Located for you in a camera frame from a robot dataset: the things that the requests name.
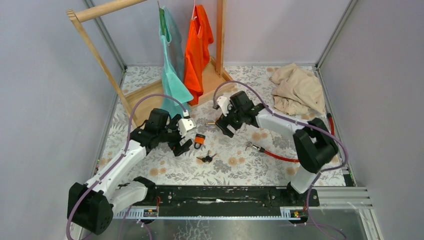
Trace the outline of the brass padlock with key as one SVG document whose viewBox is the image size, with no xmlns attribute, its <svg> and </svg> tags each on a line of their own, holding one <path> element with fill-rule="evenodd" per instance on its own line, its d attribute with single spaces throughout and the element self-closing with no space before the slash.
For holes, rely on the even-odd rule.
<svg viewBox="0 0 424 240">
<path fill-rule="evenodd" d="M 216 128 L 217 125 L 216 125 L 215 122 L 206 122 L 205 123 L 205 127 L 207 127 L 207 128 Z"/>
</svg>

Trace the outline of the orange black padlock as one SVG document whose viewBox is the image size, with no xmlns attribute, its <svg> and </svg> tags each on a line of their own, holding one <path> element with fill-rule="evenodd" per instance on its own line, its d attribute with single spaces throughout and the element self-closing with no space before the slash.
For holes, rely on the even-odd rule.
<svg viewBox="0 0 424 240">
<path fill-rule="evenodd" d="M 194 145 L 193 145 L 194 148 L 196 150 L 201 149 L 201 147 L 204 145 L 205 139 L 206 139 L 206 136 L 205 135 L 203 135 L 203 134 L 196 134 L 195 135 L 195 138 L 194 138 Z"/>
</svg>

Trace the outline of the black key bunch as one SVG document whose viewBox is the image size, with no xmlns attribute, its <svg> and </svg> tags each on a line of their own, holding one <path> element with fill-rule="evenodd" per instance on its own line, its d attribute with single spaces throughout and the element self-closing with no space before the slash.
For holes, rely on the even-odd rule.
<svg viewBox="0 0 424 240">
<path fill-rule="evenodd" d="M 197 157 L 196 159 L 197 159 L 197 160 L 200 160 L 202 163 L 209 164 L 209 163 L 211 163 L 211 162 L 213 161 L 213 158 L 214 158 L 216 155 L 217 155 L 217 153 L 215 153 L 215 154 L 211 154 L 211 151 L 209 150 L 209 151 L 207 152 L 206 156 L 203 156 L 203 157 Z"/>
</svg>

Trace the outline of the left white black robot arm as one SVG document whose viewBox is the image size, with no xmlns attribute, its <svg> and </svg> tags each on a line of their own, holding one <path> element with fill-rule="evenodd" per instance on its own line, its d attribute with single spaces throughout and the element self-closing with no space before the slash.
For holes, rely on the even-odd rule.
<svg viewBox="0 0 424 240">
<path fill-rule="evenodd" d="M 69 189 L 67 219 L 92 232 L 102 234 L 110 225 L 113 216 L 125 208 L 141 203 L 148 206 L 157 201 L 156 185 L 145 177 L 136 177 L 122 184 L 123 177 L 159 144 L 168 144 L 178 157 L 192 145 L 186 139 L 196 123 L 187 112 L 170 114 L 154 108 L 149 118 L 135 128 L 118 154 L 95 176 L 84 184 L 74 183 Z"/>
</svg>

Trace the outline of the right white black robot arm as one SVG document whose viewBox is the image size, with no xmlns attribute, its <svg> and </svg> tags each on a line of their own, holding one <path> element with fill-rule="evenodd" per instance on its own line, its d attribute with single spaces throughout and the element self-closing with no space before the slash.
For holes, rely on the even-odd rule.
<svg viewBox="0 0 424 240">
<path fill-rule="evenodd" d="M 322 167 L 339 152 L 339 148 L 324 122 L 319 118 L 299 121 L 293 117 L 273 112 L 264 102 L 254 104 L 244 91 L 230 97 L 213 98 L 213 108 L 222 111 L 215 122 L 222 133 L 230 138 L 242 125 L 270 130 L 285 137 L 292 137 L 300 167 L 289 182 L 287 201 L 301 205 Z"/>
</svg>

